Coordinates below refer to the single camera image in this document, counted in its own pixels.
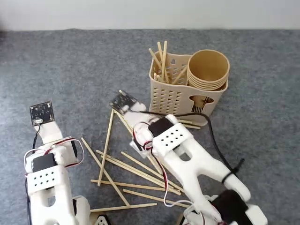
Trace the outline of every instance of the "circuit board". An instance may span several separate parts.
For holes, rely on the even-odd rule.
[[[109,105],[118,113],[124,115],[137,100],[126,92],[120,90],[119,94],[109,103]]]
[[[30,106],[30,116],[33,126],[54,121],[52,102]]]

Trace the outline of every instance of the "wire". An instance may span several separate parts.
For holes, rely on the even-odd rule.
[[[156,158],[156,156],[153,154],[152,152],[152,149],[151,148],[151,154],[152,156],[154,157],[154,159],[156,160],[156,162],[158,163],[160,169],[162,170],[163,172],[163,177],[164,177],[164,180],[165,180],[165,196],[164,196],[164,205],[166,207],[173,207],[174,205],[176,205],[177,203],[189,203],[189,204],[193,204],[191,201],[188,201],[188,200],[179,200],[171,205],[167,204],[165,201],[166,201],[166,198],[167,198],[167,194],[168,194],[168,189],[169,189],[169,180],[168,180],[168,176],[167,176],[167,173],[165,172],[165,169],[163,167],[163,165],[160,163],[160,161]]]
[[[39,134],[39,132],[41,131],[41,125],[42,125],[41,123],[38,124],[38,130],[37,130],[36,135],[35,135],[35,137],[34,137],[34,139],[33,139],[32,149],[35,149],[35,148],[36,148],[36,142],[37,142],[38,134]]]
[[[27,197],[27,219],[28,219],[28,225],[32,225],[31,221],[31,211],[30,211],[30,198],[28,195],[28,189],[27,189],[27,178],[25,179],[25,191],[26,191],[26,197]]]
[[[149,141],[146,141],[144,144],[140,144],[140,143],[138,142],[138,140],[136,139],[136,135],[135,135],[135,134],[136,134],[135,127],[136,127],[138,124],[141,124],[141,123],[146,124],[147,126],[150,126],[149,123],[146,123],[146,122],[143,122],[143,121],[141,121],[141,122],[135,124],[134,127],[133,127],[133,129],[132,129],[132,136],[133,136],[133,138],[135,139],[136,143],[139,145],[139,147],[141,147],[141,148],[143,148],[144,150],[148,151],[148,150],[150,150],[150,149],[152,148],[152,146],[146,147],[146,145],[149,144],[149,143],[152,143],[152,141],[149,140]]]
[[[68,138],[68,139],[64,139],[62,141],[54,143],[50,147],[50,149],[48,149],[47,151],[45,151],[44,155],[47,155],[51,150],[53,150],[55,148],[56,145],[61,145],[61,144],[64,144],[64,143],[67,143],[67,142],[72,142],[72,141],[79,142],[80,147],[82,149],[82,159],[78,163],[72,163],[72,164],[66,165],[65,168],[69,168],[69,167],[72,167],[72,166],[75,166],[75,165],[79,165],[84,160],[84,149],[83,149],[83,146],[82,146],[81,142],[78,139],[75,139],[75,138]]]
[[[145,113],[145,114],[153,114],[153,115],[158,115],[158,116],[166,116],[166,114],[163,113],[158,113],[158,112],[149,112],[149,111],[133,111],[130,110],[133,113]],[[199,116],[203,116],[206,120],[207,120],[207,124],[210,130],[210,137],[212,140],[212,143],[214,145],[214,148],[216,149],[218,155],[220,156],[220,158],[222,159],[223,163],[225,164],[225,166],[230,170],[230,174],[234,174],[236,175],[236,173],[240,170],[240,167],[242,166],[242,164],[244,163],[245,159],[241,159],[238,163],[238,165],[235,168],[232,168],[229,164],[229,162],[226,160],[225,156],[223,155],[223,153],[220,151],[215,136],[214,136],[214,132],[212,130],[212,125],[211,125],[211,121],[210,118],[205,115],[204,113],[201,112],[190,112],[190,113],[184,113],[184,114],[176,114],[176,117],[183,117],[183,116],[190,116],[190,115],[199,115]]]

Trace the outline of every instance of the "utensil holder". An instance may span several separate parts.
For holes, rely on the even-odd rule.
[[[159,52],[155,53],[156,57],[160,59]],[[176,55],[167,53],[166,70],[170,83],[176,79],[176,75],[187,66],[191,55]],[[213,101],[206,103],[202,109],[202,113],[210,116],[216,107],[219,99],[224,91],[228,88],[228,79],[226,83],[219,89],[214,91],[200,90],[198,88],[187,86],[188,78],[185,73],[177,82],[176,85],[166,84],[154,80],[154,73],[159,74],[161,71],[157,63],[152,59],[149,78],[151,88],[151,104],[150,111],[165,114],[182,114],[191,113],[194,106],[194,101],[191,100],[193,96],[205,96],[211,98]],[[188,120],[197,126],[204,126],[207,121],[204,117],[199,115],[191,115],[182,117],[183,120]]]

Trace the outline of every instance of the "black cable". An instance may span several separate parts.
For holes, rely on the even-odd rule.
[[[30,198],[29,198],[28,189],[27,189],[27,178],[25,179],[25,191],[26,191],[26,196],[27,196],[27,219],[28,219],[28,225],[32,225],[31,211],[30,211]]]
[[[37,142],[37,138],[38,138],[38,134],[39,134],[39,132],[41,131],[41,123],[38,125],[38,130],[37,130],[37,132],[36,132],[36,135],[35,135],[35,137],[34,137],[34,139],[33,139],[33,145],[32,145],[32,149],[35,149],[36,148],[36,142]]]
[[[36,142],[37,142],[37,138],[38,138],[38,134],[41,131],[41,123],[39,123],[38,125],[38,130],[34,136],[33,139],[33,145],[32,145],[32,149],[36,148]],[[27,197],[27,218],[28,218],[28,224],[32,225],[32,221],[31,221],[31,210],[30,210],[30,198],[28,195],[28,189],[27,189],[27,178],[25,179],[25,191],[26,191],[26,197]]]
[[[145,114],[153,114],[153,115],[158,115],[158,116],[166,116],[166,114],[163,114],[163,113],[158,113],[158,112],[149,112],[149,111],[133,111],[133,110],[130,110],[131,112],[134,112],[134,113],[145,113]],[[235,167],[235,168],[232,168],[229,164],[229,162],[226,160],[225,156],[223,155],[223,153],[220,151],[218,145],[217,145],[217,142],[216,142],[216,139],[215,139],[215,136],[214,136],[214,132],[212,130],[212,125],[211,125],[211,121],[210,121],[210,118],[205,115],[204,113],[201,113],[201,112],[190,112],[190,113],[184,113],[184,114],[176,114],[174,115],[175,117],[182,117],[182,116],[190,116],[190,115],[199,115],[199,116],[203,116],[206,120],[207,120],[207,124],[208,124],[208,127],[209,127],[209,130],[210,130],[210,137],[211,137],[211,140],[212,140],[212,144],[214,145],[214,148],[216,149],[218,155],[220,156],[220,158],[222,159],[223,163],[225,164],[225,166],[230,170],[230,173],[228,175],[226,175],[223,179],[223,182],[225,181],[225,179],[231,175],[231,174],[234,174],[236,175],[236,173],[239,171],[241,165],[243,164],[243,162],[245,161],[245,159],[241,159],[238,163],[238,165]]]

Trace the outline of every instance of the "red wire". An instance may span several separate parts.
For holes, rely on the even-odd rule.
[[[58,145],[58,144],[61,144],[61,143],[64,143],[64,142],[68,142],[68,141],[71,141],[71,140],[76,140],[76,139],[75,138],[67,138],[67,139],[61,140],[59,142],[56,142],[53,145]],[[45,151],[44,155],[47,155],[51,150],[52,150],[52,147],[49,148],[47,151]]]

